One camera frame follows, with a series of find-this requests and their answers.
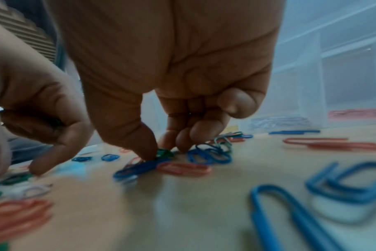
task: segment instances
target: human hand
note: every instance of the human hand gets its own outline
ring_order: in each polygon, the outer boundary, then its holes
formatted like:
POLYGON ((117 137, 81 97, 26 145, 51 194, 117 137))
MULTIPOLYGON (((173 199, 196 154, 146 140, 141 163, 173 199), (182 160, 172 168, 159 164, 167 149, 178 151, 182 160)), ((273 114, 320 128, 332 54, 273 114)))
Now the human hand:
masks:
POLYGON ((102 139, 149 160, 141 122, 155 89, 169 115, 159 146, 187 151, 265 97, 284 0, 48 0, 102 139))
POLYGON ((0 175, 11 160, 1 121, 15 135, 54 145, 30 164, 35 175, 74 157, 93 134, 73 80, 1 26, 0 106, 0 175))

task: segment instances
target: table surface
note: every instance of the table surface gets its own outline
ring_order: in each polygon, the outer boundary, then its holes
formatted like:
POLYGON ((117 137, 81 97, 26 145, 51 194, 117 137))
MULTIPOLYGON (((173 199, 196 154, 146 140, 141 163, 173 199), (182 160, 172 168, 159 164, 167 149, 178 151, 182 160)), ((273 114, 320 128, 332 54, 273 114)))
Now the table surface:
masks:
MULTIPOLYGON (((376 126, 323 130, 321 137, 349 137, 376 142, 376 126)), ((11 243, 13 251, 252 251, 261 250, 250 220, 249 192, 260 184, 277 184, 309 207, 304 181, 329 163, 342 167, 376 160, 376 152, 335 152, 283 145, 285 136, 256 134, 234 143, 233 161, 214 165, 206 177, 173 177, 156 171, 122 186, 112 174, 135 157, 119 153, 113 162, 101 161, 118 148, 98 146, 87 163, 67 162, 35 181, 52 183, 45 196, 54 202, 53 218, 45 226, 11 243)), ((184 155, 177 157, 186 161, 184 155)), ((357 185, 376 177, 360 175, 357 185)), ((266 212, 285 250, 309 250, 290 222, 288 208, 262 196, 266 212)), ((319 217, 347 250, 376 251, 376 214, 359 225, 319 217)))

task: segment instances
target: wooden table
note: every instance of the wooden table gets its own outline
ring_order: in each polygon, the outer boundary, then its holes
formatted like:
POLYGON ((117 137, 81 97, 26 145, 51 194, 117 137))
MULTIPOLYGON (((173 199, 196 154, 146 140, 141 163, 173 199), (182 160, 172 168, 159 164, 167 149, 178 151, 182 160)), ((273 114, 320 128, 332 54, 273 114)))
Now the wooden table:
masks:
MULTIPOLYGON (((376 126, 324 130, 322 137, 349 137, 376 142, 376 126)), ((46 196, 55 205, 53 219, 44 227, 11 243, 13 251, 253 251, 260 250, 250 220, 249 191, 259 184, 277 184, 309 206, 304 181, 338 161, 344 167, 376 160, 376 152, 314 151, 284 146, 283 136, 256 134, 234 143, 233 162, 214 165, 207 177, 188 178, 143 174, 136 184, 121 186, 112 174, 133 158, 120 154, 104 162, 71 162, 36 181, 53 183, 46 196)), ((117 153, 107 147, 107 153, 117 153)), ((186 161, 184 155, 178 159, 186 161)), ((368 171, 355 184, 376 177, 368 171)), ((289 220, 283 204, 262 197, 273 228, 285 250, 309 250, 289 220)), ((343 225, 319 218, 347 250, 376 251, 376 215, 364 224, 343 225)))

